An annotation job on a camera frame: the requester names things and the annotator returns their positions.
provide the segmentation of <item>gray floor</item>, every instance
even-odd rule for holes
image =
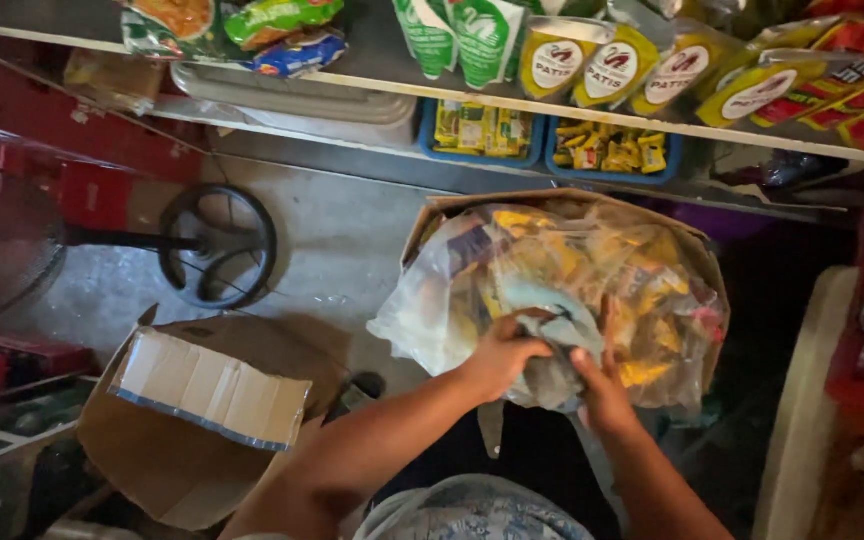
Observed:
[[[223,158],[204,178],[227,178],[255,194],[278,229],[273,292],[246,308],[262,316],[313,317],[313,338],[350,339],[347,366],[373,370],[391,392],[414,387],[426,372],[393,359],[388,342],[368,334],[368,321],[396,286],[400,255],[425,191]],[[156,256],[126,248],[70,248],[58,280],[30,309],[4,324],[81,343],[107,362],[139,314],[159,303],[157,323],[214,315],[180,300],[162,278]],[[307,321],[295,325],[309,328]]]

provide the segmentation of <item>wrapper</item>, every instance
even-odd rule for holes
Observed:
[[[486,204],[444,221],[368,331],[388,339],[394,356],[414,359],[437,376],[461,365],[493,320],[537,307],[555,314],[558,326],[536,332],[519,321],[523,332],[556,350],[581,346],[598,358],[608,303],[631,402],[698,411],[704,358],[722,336],[724,309],[714,289],[693,270],[670,228],[606,203],[571,211],[577,218]],[[528,372],[507,399],[523,407],[569,408],[570,399],[539,399]]]

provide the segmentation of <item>blue basket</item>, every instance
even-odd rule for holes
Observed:
[[[559,117],[552,116],[549,119],[548,134],[545,138],[545,166],[549,171],[562,178],[574,178],[577,180],[601,180],[605,182],[631,182],[633,184],[649,184],[659,186],[665,184],[679,172],[679,164],[682,162],[682,136],[678,133],[665,134],[665,170],[651,174],[632,173],[609,173],[602,171],[585,171],[575,169],[564,169],[552,159],[555,156],[556,135],[555,130],[559,127]]]
[[[436,152],[432,149],[437,143],[435,139],[435,116],[439,103],[434,99],[422,101],[425,103],[422,105],[422,123],[418,128],[418,149],[432,160],[527,169],[537,164],[543,155],[543,137],[546,136],[546,116],[544,114],[532,115],[532,143],[529,144],[529,153],[526,153],[524,157],[490,157],[487,155]]]

